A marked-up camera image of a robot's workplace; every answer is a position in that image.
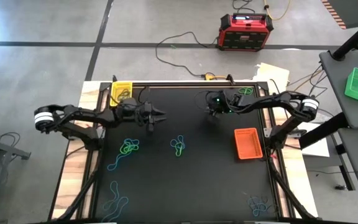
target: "orange plastic bin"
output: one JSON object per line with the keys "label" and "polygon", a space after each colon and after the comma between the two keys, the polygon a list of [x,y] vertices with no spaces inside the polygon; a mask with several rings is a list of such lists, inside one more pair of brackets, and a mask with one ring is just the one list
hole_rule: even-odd
{"label": "orange plastic bin", "polygon": [[234,137],[240,159],[262,158],[262,148],[256,128],[235,129]]}

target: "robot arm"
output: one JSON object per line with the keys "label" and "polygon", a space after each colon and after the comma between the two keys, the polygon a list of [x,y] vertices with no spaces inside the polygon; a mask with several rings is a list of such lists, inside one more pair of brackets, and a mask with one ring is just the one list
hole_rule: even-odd
{"label": "robot arm", "polygon": [[148,101],[137,104],[133,98],[121,101],[116,107],[106,108],[102,112],[88,110],[73,105],[43,106],[34,111],[35,128],[41,133],[51,131],[60,131],[62,135],[68,138],[75,136],[80,138],[86,149],[98,150],[100,146],[99,137],[95,129],[83,128],[71,123],[73,120],[89,121],[101,124],[105,128],[115,128],[122,122],[136,122],[139,126],[146,125],[148,133],[152,133],[154,125],[166,118],[155,118],[155,116],[164,115],[152,106]]}
{"label": "robot arm", "polygon": [[281,107],[290,114],[282,125],[273,127],[267,146],[271,149],[281,149],[287,135],[302,122],[315,119],[319,102],[313,96],[307,96],[294,91],[255,98],[252,95],[227,93],[224,90],[207,93],[209,113],[213,116],[222,113],[249,113],[256,109]]}

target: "white paper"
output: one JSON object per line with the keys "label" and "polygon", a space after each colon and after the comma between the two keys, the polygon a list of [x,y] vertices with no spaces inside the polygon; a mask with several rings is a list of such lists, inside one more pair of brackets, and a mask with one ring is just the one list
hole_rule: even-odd
{"label": "white paper", "polygon": [[[320,126],[319,124],[313,123],[301,123],[298,126],[298,129],[304,129],[308,132]],[[324,156],[329,157],[328,146],[327,146],[327,139],[323,138],[322,140],[302,149],[303,155],[311,155],[311,156]]]}

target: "table leg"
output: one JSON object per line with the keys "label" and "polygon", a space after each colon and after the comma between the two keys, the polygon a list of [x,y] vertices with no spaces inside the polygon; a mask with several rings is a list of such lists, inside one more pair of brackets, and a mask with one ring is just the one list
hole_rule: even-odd
{"label": "table leg", "polygon": [[329,136],[330,134],[336,132],[339,128],[348,127],[348,123],[345,117],[345,114],[339,113],[333,118],[321,124],[318,128],[306,133],[301,138],[299,138],[299,144],[301,149],[304,149],[320,139]]}

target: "wooden board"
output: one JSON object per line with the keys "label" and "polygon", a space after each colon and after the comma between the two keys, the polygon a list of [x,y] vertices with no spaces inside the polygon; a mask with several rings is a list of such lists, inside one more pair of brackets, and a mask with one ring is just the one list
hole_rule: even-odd
{"label": "wooden board", "polygon": [[[92,110],[96,108],[100,83],[100,81],[84,82],[80,102],[78,104],[79,107]],[[273,109],[273,113],[275,117],[275,122],[277,124],[284,123],[284,121],[286,120],[284,109],[275,108]],[[269,127],[271,125],[267,110],[264,110],[264,114],[267,127]],[[82,121],[76,124],[79,124],[81,126],[92,125],[91,123]],[[286,144],[299,147],[299,142],[295,139],[288,139]],[[67,153],[70,153],[81,146],[83,146],[83,143],[80,140],[70,141]],[[302,152],[299,149],[293,149],[290,147],[284,147],[282,152],[284,157],[285,169],[292,192],[302,203],[302,205],[307,209],[307,211],[317,217],[318,214],[316,210],[316,205],[314,204],[314,198],[311,191],[308,174],[306,172],[305,163],[303,162]],[[58,186],[58,193],[52,213],[52,218],[58,218],[61,214],[63,214],[66,208],[72,203],[72,201],[80,191],[85,171],[86,156],[87,150],[82,149],[70,155],[70,157],[66,159],[63,167],[62,178],[60,180],[60,185]],[[277,169],[279,169],[277,162],[278,161],[275,160],[276,167]],[[88,215],[90,194],[91,190],[88,191],[85,198],[85,206],[83,212],[84,218],[86,218]],[[287,201],[285,198],[285,194],[280,187],[279,194],[280,202],[283,208],[283,215],[285,217],[288,217]]]}

